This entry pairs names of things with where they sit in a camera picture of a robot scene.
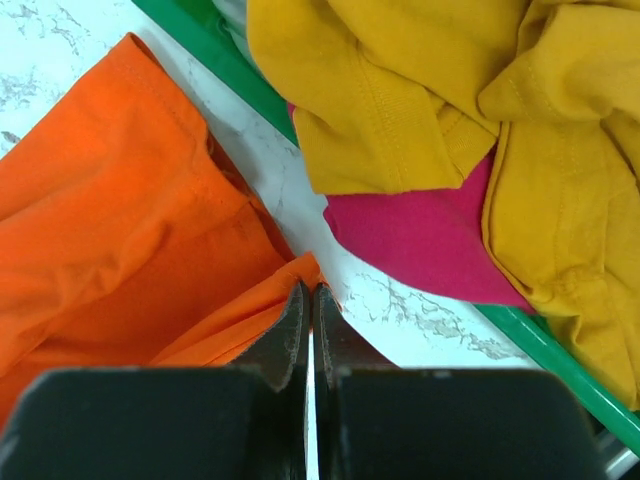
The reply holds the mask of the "orange t shirt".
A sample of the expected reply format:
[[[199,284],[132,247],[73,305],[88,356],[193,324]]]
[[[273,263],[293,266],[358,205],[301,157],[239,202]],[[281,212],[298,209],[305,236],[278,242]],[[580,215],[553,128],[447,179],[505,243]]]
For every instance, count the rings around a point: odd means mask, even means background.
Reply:
[[[124,36],[1,162],[1,416],[63,367],[212,367],[324,279]]]

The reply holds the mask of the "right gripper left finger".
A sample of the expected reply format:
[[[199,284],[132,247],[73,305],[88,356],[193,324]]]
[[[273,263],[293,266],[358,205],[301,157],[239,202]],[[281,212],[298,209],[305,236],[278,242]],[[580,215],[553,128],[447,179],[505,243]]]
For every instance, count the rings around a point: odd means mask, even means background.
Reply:
[[[305,479],[310,292],[292,288],[277,321],[232,364],[261,381],[250,414],[243,479]]]

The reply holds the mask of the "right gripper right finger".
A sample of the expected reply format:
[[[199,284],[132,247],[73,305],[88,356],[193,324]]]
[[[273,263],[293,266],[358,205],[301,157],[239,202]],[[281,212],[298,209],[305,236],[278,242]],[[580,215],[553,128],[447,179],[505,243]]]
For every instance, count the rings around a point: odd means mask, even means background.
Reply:
[[[319,477],[340,479],[339,414],[334,402],[338,370],[397,366],[344,319],[325,283],[313,294],[312,327]]]

